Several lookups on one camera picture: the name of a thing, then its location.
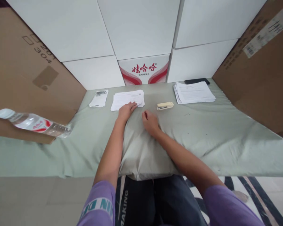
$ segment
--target water bottle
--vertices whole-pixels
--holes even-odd
[[[53,137],[65,138],[71,133],[71,128],[52,122],[32,113],[17,113],[11,109],[0,110],[0,118],[8,119],[15,127]]]

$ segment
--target paper stack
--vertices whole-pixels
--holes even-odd
[[[94,98],[89,104],[89,107],[104,107],[109,90],[95,92]]]
[[[216,97],[205,82],[189,85],[177,82],[174,85],[174,91],[178,104],[214,102],[216,100]]]
[[[116,93],[113,96],[111,111],[117,111],[129,102],[136,102],[138,107],[145,106],[144,91],[136,90],[132,92]]]

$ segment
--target mattress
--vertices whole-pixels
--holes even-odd
[[[165,133],[217,175],[283,177],[283,139],[236,109],[209,80],[216,96],[211,103],[178,105],[174,83],[159,83],[111,88],[105,107],[90,108],[95,91],[88,91],[68,138],[48,145],[0,137],[0,176],[94,176],[118,116],[110,111],[113,95],[142,89],[145,106],[137,108],[126,124],[119,175],[146,180],[180,174],[143,127],[141,113],[148,109],[157,114]],[[158,103],[170,101],[173,108],[156,110]]]

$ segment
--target black pants with white stripe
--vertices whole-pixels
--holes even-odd
[[[207,225],[182,176],[144,181],[126,177],[116,225],[161,224]]]

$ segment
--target stapler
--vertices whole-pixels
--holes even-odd
[[[157,104],[157,110],[164,110],[164,109],[172,108],[173,106],[174,106],[173,102],[161,103],[161,104]]]

